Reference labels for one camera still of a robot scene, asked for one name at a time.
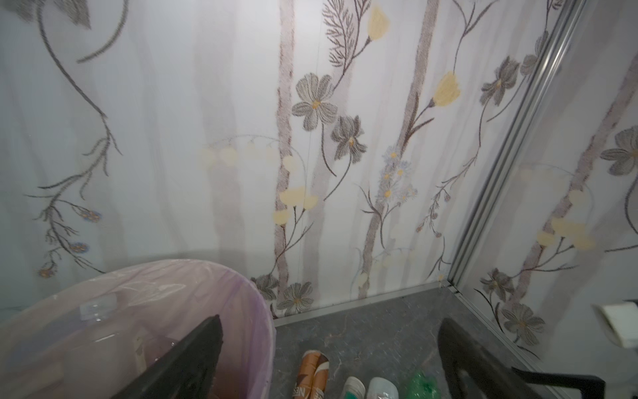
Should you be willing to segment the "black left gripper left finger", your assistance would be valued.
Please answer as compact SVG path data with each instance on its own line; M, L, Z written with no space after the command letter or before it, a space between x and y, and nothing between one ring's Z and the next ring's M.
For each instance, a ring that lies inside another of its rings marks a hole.
M220 317L208 317L114 397L206 398L223 343Z

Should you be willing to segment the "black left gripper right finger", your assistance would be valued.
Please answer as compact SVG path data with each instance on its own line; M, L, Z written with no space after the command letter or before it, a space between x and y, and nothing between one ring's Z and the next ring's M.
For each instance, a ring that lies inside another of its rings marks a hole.
M450 397L468 397L468 391L461 378L462 372L466 372L478 390L488 398L540 397L455 320L443 319L437 344Z

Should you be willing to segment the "clear bottle green cap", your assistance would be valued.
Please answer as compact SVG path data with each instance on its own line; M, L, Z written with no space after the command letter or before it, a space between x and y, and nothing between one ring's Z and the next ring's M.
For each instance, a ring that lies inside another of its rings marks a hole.
M340 399L365 399L366 386L357 377L348 377L344 383Z

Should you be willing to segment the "clear square bottle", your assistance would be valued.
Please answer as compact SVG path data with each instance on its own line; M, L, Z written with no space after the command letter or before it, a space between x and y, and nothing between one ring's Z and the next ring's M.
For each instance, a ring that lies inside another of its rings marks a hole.
M79 333L54 363L65 398L113 397L175 346L136 319L117 294L84 302L78 312Z

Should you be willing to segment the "clear bottle red cap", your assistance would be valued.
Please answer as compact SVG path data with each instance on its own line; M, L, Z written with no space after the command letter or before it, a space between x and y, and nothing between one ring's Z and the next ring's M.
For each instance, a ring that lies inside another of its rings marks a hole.
M373 377L367 387L366 399L398 399L399 392L397 386L383 378Z

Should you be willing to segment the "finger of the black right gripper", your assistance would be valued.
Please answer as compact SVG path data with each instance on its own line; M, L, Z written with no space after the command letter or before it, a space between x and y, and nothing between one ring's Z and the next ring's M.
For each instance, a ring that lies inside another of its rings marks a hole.
M530 372L512 367L511 370L526 383L548 387L576 389L582 399L603 399L606 383L599 377L574 374Z

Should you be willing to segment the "green plastic bottle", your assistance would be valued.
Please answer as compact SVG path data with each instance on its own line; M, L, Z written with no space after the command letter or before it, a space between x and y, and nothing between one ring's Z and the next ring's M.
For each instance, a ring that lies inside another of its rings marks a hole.
M441 392L434 377L418 371L405 385L403 397L405 399L441 399Z

